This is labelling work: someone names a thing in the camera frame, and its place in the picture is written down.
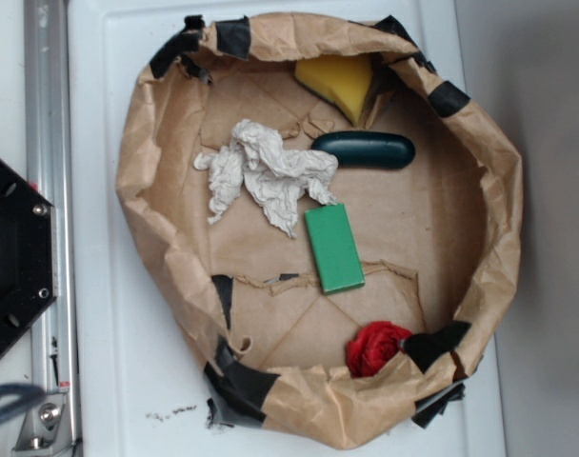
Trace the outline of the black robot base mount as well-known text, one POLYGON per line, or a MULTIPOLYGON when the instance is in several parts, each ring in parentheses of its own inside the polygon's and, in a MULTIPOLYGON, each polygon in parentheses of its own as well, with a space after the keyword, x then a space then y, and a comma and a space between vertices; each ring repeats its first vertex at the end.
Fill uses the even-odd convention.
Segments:
POLYGON ((56 298, 53 206, 0 159, 0 360, 56 298))

